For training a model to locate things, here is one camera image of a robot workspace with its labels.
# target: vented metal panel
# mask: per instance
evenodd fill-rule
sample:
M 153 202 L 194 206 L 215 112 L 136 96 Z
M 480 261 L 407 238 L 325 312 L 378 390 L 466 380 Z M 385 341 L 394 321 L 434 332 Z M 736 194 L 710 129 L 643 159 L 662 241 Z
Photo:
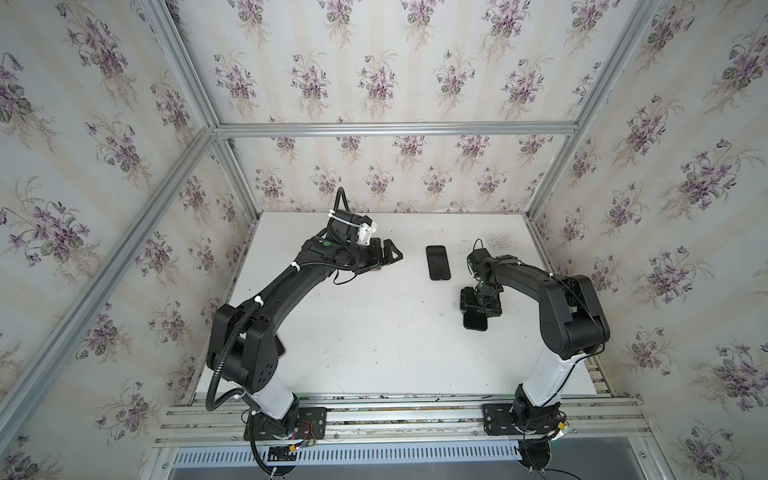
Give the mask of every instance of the vented metal panel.
M 427 462 L 483 462 L 519 460 L 515 440 L 458 442 L 403 442 L 387 444 L 315 445 L 299 450 L 295 462 L 271 462 L 269 447 L 259 447 L 267 465 L 359 465 Z M 174 468 L 234 467 L 256 465 L 247 445 L 232 447 L 184 447 L 178 450 Z

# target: smartphone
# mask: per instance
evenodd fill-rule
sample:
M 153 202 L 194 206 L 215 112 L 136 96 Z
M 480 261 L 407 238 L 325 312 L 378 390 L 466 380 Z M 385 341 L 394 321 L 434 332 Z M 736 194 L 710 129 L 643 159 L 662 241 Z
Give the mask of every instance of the smartphone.
M 443 245 L 427 247 L 427 266 L 432 280 L 450 280 L 451 269 L 448 267 L 448 254 Z

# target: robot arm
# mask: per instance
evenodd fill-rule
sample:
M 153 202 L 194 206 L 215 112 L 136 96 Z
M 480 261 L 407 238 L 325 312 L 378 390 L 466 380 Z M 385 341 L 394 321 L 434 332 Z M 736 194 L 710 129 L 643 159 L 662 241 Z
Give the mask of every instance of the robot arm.
M 295 424 L 298 399 L 275 376 L 281 345 L 275 333 L 307 293 L 331 276 L 346 270 L 355 276 L 402 259 L 391 240 L 372 238 L 376 223 L 339 209 L 344 191 L 336 194 L 326 228 L 302 245 L 296 259 L 258 295 L 237 308 L 222 305 L 214 314 L 206 364 L 214 371 L 206 408 L 214 410 L 231 396 L 242 397 L 265 419 L 275 435 L 285 435 Z M 242 388 L 216 399 L 221 378 Z
M 487 324 L 489 316 L 502 314 L 498 294 L 504 285 L 538 301 L 546 348 L 508 413 L 521 432 L 550 432 L 559 423 L 560 391 L 576 364 L 599 353 L 611 335 L 592 282 L 583 275 L 547 273 L 511 255 L 492 257 L 485 248 L 473 250 L 467 264 L 478 284 L 462 291 L 465 325 Z M 500 434 L 490 432 L 487 422 L 486 432 Z

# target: white zip tie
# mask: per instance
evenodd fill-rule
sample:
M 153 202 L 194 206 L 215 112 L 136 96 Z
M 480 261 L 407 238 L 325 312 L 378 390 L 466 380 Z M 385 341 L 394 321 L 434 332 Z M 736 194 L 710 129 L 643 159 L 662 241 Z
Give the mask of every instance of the white zip tie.
M 343 218 L 338 218 L 336 215 L 334 215 L 335 212 L 336 211 L 332 209 L 330 211 L 330 213 L 328 214 L 328 216 L 333 218 L 334 220 L 338 220 L 341 223 L 346 223 L 347 225 L 350 225 L 351 227 L 360 228 L 360 225 L 358 225 L 356 223 L 348 222 L 348 221 L 344 220 Z

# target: white table surface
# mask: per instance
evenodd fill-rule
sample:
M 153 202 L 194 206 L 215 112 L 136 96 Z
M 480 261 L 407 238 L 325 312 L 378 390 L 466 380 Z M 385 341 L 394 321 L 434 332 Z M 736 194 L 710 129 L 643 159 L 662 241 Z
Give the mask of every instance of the white table surface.
M 513 394 L 544 345 L 538 304 L 512 288 L 488 330 L 462 325 L 461 288 L 473 286 L 466 257 L 476 238 L 491 255 L 542 266 L 519 215 L 370 214 L 376 237 L 392 239 L 403 259 L 343 286 L 326 280 L 294 308 L 278 336 L 286 347 L 277 375 L 293 392 L 359 394 Z M 326 226 L 328 214 L 266 212 L 244 260 L 232 305 L 264 288 Z M 429 279 L 425 248 L 444 245 L 451 279 Z M 349 278 L 341 273 L 339 281 Z M 206 369 L 198 392 L 207 390 Z M 222 382 L 220 391 L 233 384 Z M 596 394 L 580 363 L 567 396 Z

